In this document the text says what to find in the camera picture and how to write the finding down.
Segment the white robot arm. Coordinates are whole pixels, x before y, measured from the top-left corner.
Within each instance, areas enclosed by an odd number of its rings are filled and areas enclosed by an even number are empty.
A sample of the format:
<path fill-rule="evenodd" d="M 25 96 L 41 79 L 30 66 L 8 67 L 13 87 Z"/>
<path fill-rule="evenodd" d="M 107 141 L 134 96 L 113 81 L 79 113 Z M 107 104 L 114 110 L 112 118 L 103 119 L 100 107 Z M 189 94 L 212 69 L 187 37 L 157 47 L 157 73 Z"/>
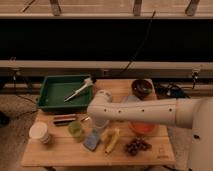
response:
<path fill-rule="evenodd" d="M 96 127 L 120 120 L 191 129 L 186 171 L 213 171 L 213 97 L 115 103 L 109 91 L 99 90 L 87 113 Z"/>

